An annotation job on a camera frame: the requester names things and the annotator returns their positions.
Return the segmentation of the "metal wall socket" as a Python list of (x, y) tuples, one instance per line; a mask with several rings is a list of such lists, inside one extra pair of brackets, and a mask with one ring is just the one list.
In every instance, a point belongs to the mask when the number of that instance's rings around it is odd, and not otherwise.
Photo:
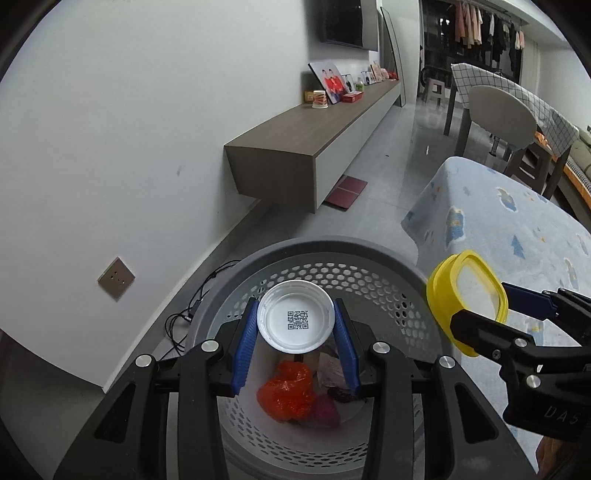
[(99, 276), (97, 283), (108, 296), (118, 301), (134, 280), (135, 275), (119, 257), (116, 257)]

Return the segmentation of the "patterned paper cup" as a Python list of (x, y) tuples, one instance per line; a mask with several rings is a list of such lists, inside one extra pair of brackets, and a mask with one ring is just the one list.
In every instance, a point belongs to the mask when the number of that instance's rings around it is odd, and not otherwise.
[(312, 91), (311, 98), (311, 107), (314, 109), (326, 109), (329, 107), (328, 96), (325, 90)]

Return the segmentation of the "red plastic bag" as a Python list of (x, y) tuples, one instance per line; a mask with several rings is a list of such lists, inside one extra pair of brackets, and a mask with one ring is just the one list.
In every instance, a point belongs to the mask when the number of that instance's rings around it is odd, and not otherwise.
[(259, 388), (256, 399), (274, 421), (308, 420), (315, 401), (311, 369), (301, 362), (280, 362), (276, 375)]

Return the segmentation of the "red flat box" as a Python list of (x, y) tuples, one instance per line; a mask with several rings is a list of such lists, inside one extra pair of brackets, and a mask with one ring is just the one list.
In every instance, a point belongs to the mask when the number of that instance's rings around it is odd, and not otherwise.
[(346, 93), (342, 95), (342, 102), (345, 103), (356, 103), (363, 98), (362, 91), (353, 91), (351, 93)]

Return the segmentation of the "small white photo frame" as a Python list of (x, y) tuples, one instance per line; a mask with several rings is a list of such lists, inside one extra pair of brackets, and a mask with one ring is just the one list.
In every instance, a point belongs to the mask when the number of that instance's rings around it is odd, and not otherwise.
[(352, 93), (355, 90), (355, 81), (351, 74), (342, 74), (342, 83), (346, 87), (348, 93)]

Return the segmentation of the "large red photo frame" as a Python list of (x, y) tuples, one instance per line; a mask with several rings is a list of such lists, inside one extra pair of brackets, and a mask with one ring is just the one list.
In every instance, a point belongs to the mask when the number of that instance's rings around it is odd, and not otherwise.
[(342, 96), (349, 93), (346, 81), (342, 78), (339, 69), (334, 63), (332, 63), (332, 61), (312, 61), (308, 64), (308, 68), (311, 69), (315, 78), (321, 83), (322, 89), (325, 90), (329, 103), (332, 105), (341, 102)]

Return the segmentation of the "white bottle cap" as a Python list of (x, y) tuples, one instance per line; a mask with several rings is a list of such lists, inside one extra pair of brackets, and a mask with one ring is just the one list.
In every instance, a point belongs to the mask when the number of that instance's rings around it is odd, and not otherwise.
[(325, 344), (335, 326), (335, 306), (322, 287), (287, 280), (270, 288), (256, 310), (260, 336), (273, 349), (304, 355)]

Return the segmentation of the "floating brown tv cabinet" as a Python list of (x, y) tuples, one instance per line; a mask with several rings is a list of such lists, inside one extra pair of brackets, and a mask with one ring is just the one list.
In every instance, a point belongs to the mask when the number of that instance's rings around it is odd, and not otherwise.
[(314, 213), (403, 93), (370, 85), (355, 103), (301, 104), (224, 145), (239, 194)]

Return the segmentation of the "wall mounted television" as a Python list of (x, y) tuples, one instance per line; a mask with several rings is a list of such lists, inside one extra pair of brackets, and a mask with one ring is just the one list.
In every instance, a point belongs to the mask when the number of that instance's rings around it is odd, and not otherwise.
[(322, 42), (379, 50), (377, 2), (372, 0), (324, 0), (320, 2)]

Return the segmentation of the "checkered cloth dining table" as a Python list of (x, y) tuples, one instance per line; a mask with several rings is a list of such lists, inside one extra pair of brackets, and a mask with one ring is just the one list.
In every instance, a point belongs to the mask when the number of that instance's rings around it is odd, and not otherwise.
[[(516, 176), (535, 192), (553, 196), (579, 130), (556, 109), (515, 82), (468, 63), (452, 69), (452, 97), (463, 106), (455, 154), (465, 153), (473, 124), (506, 142), (504, 174)], [(550, 153), (532, 167), (522, 163), (525, 152), (543, 134)]]

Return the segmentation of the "grey round-back chair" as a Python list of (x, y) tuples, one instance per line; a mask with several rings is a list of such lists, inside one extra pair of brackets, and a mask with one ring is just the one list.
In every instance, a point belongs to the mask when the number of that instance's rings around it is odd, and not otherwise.
[(469, 89), (455, 155), (463, 156), (472, 125), (507, 143), (508, 163), (520, 162), (534, 142), (537, 123), (530, 109), (515, 96), (497, 87), (477, 85)]

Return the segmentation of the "green sofa with blanket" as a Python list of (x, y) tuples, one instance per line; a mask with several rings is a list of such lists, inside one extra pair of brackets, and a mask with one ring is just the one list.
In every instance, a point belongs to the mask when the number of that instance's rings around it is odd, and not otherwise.
[(590, 216), (590, 131), (579, 129), (564, 168), (568, 192), (572, 192), (578, 209)]

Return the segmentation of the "light blue patterned rug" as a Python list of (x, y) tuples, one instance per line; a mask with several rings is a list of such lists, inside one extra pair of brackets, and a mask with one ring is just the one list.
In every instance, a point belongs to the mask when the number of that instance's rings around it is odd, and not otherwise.
[(425, 275), (451, 256), (464, 262), (465, 270), (431, 298), (443, 302), (435, 318), (445, 333), (462, 308), (495, 317), (495, 282), (590, 294), (589, 232), (550, 200), (473, 160), (445, 160), (402, 226)]

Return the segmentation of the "hanging clothes rack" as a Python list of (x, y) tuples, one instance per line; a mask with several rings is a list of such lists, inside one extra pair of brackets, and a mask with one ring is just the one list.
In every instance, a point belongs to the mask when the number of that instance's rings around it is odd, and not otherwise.
[(454, 41), (488, 67), (518, 76), (525, 33), (507, 14), (497, 14), (470, 1), (455, 1)]

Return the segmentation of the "small wooden stool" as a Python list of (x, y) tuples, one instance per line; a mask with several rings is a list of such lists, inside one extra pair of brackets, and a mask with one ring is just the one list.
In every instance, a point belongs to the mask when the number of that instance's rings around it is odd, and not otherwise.
[(424, 102), (429, 103), (431, 101), (435, 101), (438, 106), (442, 104), (442, 102), (446, 98), (446, 83), (444, 81), (429, 78), (427, 80), (426, 90), (424, 93)]

